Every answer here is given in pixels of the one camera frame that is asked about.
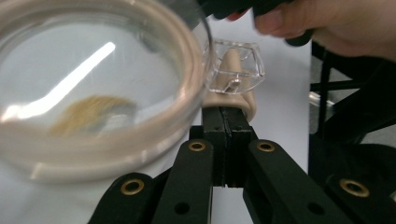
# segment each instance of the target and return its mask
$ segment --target brass rivet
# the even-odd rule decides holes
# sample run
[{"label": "brass rivet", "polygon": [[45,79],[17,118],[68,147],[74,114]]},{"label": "brass rivet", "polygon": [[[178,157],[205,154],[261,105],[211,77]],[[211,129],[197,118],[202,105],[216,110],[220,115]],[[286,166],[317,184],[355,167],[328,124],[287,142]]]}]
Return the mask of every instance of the brass rivet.
[{"label": "brass rivet", "polygon": [[257,143],[257,149],[264,152],[272,152],[275,150],[275,147],[267,142],[259,142]]},{"label": "brass rivet", "polygon": [[121,192],[125,195],[134,195],[140,192],[143,189],[143,187],[145,187],[145,183],[142,180],[130,179],[122,184]]},{"label": "brass rivet", "polygon": [[189,144],[189,149],[192,151],[202,151],[206,148],[206,145],[201,142],[191,142]]},{"label": "brass rivet", "polygon": [[370,195],[370,191],[363,184],[355,180],[341,179],[340,186],[344,191],[356,197],[366,198]]}]

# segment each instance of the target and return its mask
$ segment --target white surface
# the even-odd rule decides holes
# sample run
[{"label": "white surface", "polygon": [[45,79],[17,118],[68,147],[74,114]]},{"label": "white surface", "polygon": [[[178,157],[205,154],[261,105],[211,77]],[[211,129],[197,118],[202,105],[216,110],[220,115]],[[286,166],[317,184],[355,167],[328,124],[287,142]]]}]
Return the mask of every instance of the white surface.
[{"label": "white surface", "polygon": [[[310,47],[291,48],[283,40],[257,35],[251,20],[246,15],[236,22],[210,25],[214,37],[260,45],[266,80],[255,90],[258,113],[251,125],[260,138],[279,143],[306,168]],[[176,152],[169,151],[137,172],[159,174],[172,165]],[[37,184],[0,163],[0,223],[87,223],[112,181]],[[251,223],[241,189],[214,188],[212,223]]]}]

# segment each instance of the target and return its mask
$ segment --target transparent plastic guard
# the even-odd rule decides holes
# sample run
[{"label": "transparent plastic guard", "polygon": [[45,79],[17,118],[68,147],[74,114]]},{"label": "transparent plastic guard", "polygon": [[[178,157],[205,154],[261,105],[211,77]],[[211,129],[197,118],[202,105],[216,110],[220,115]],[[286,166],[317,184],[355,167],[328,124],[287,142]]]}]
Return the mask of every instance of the transparent plastic guard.
[{"label": "transparent plastic guard", "polygon": [[[264,81],[264,66],[257,44],[215,39],[215,49],[218,71],[209,86],[211,91],[239,94],[253,90]],[[230,66],[241,67],[239,71],[235,71],[232,67],[219,66],[230,52],[239,54],[239,60],[230,63]]]}]

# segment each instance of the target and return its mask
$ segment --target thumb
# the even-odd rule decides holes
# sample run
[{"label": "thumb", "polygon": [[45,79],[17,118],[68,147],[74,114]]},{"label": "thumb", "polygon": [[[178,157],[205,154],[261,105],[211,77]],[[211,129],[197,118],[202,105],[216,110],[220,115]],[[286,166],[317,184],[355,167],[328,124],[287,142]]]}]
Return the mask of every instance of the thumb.
[{"label": "thumb", "polygon": [[343,1],[294,0],[255,18],[256,29],[266,35],[289,34],[327,26],[341,20]]}]

